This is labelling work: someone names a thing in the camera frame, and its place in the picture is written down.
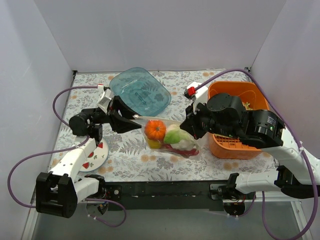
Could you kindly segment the fake cauliflower with leaves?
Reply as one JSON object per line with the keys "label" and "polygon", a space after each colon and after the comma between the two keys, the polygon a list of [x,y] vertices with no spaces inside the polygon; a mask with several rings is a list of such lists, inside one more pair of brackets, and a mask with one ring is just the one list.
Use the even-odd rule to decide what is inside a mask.
{"label": "fake cauliflower with leaves", "polygon": [[193,136],[180,129],[180,126],[177,124],[171,124],[167,127],[163,142],[171,145],[176,150],[190,151],[198,147]]}

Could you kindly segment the clear polka dot zip bag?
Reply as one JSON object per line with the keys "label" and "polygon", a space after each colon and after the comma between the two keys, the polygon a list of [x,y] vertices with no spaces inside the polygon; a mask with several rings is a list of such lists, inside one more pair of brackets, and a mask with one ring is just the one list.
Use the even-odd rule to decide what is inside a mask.
{"label": "clear polka dot zip bag", "polygon": [[180,122],[151,116],[134,115],[133,118],[135,123],[141,125],[149,148],[184,158],[200,153],[200,145],[191,134],[180,128]]}

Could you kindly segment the small orange fake pumpkin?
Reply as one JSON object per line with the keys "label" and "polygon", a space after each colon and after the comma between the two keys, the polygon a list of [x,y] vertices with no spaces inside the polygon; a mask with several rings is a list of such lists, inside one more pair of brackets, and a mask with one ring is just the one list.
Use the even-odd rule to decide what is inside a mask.
{"label": "small orange fake pumpkin", "polygon": [[149,120],[144,127],[144,134],[150,140],[163,141],[166,135],[166,125],[161,120]]}

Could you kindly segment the yellow fake lemon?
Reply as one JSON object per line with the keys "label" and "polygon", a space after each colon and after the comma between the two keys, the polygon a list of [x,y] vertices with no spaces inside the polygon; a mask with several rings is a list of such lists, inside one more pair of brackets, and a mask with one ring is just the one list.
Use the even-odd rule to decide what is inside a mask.
{"label": "yellow fake lemon", "polygon": [[146,143],[151,149],[160,149],[162,147],[161,142],[159,142],[158,140],[152,140],[147,138]]}

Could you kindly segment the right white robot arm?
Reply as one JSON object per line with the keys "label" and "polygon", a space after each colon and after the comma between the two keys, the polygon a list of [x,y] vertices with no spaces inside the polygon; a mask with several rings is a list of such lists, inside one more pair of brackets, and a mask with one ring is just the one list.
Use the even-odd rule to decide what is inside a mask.
{"label": "right white robot arm", "polygon": [[266,173],[232,173],[215,194],[232,199],[262,191],[280,191],[296,199],[320,195],[320,160],[303,149],[274,112],[246,110],[238,96],[227,93],[218,93],[207,103],[193,103],[185,111],[180,128],[196,140],[206,133],[230,137],[270,154],[279,163]]}

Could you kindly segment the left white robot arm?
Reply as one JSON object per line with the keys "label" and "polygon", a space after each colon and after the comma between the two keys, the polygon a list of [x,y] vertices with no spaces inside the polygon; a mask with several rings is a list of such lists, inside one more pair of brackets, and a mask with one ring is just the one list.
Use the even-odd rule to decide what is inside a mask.
{"label": "left white robot arm", "polygon": [[102,176],[93,174],[75,181],[78,172],[101,142],[103,124],[109,124],[118,134],[142,126],[134,122],[137,113],[119,96],[106,99],[105,103],[96,108],[85,108],[70,118],[69,127],[76,136],[76,145],[48,173],[38,175],[35,185],[37,212],[70,218],[82,200],[87,197],[101,200],[106,196]]}

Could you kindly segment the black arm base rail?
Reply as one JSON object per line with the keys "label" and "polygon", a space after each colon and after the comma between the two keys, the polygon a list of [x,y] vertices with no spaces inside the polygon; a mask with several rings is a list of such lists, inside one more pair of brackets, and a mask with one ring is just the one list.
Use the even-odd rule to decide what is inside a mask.
{"label": "black arm base rail", "polygon": [[209,210],[230,215],[245,212],[253,193],[227,191],[226,180],[105,182],[92,199],[102,199],[102,210]]}

